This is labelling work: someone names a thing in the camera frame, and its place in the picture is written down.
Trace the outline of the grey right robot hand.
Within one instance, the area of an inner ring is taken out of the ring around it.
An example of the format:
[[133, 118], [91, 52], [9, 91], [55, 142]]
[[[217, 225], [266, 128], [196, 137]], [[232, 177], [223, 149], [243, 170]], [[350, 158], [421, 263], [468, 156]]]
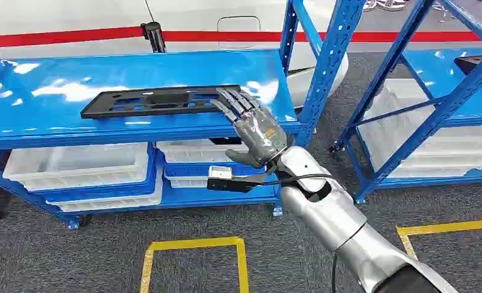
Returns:
[[256, 98], [246, 92], [219, 87], [211, 103], [232, 123], [248, 151], [228, 149], [227, 157], [254, 168], [265, 166], [287, 149], [287, 135], [276, 118]]

